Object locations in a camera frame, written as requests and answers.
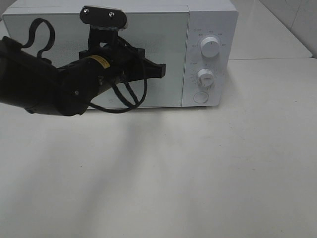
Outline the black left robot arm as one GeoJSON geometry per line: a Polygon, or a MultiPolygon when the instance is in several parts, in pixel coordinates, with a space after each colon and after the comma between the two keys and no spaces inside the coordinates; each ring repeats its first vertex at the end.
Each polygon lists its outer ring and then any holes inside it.
{"type": "Polygon", "coordinates": [[[125,41],[82,51],[80,59],[62,67],[22,50],[3,37],[0,42],[0,101],[31,114],[82,115],[88,107],[120,114],[144,101],[132,90],[133,81],[163,78],[165,64],[145,58],[144,50],[125,41]]]}

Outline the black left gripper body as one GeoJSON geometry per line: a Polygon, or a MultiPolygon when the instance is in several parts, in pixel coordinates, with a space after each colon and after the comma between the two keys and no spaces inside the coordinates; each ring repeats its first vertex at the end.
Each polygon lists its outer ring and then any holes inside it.
{"type": "Polygon", "coordinates": [[[105,46],[79,53],[79,58],[96,59],[106,75],[122,76],[128,82],[151,78],[163,78],[166,74],[166,64],[156,64],[145,58],[145,50],[127,46],[105,46]]]}

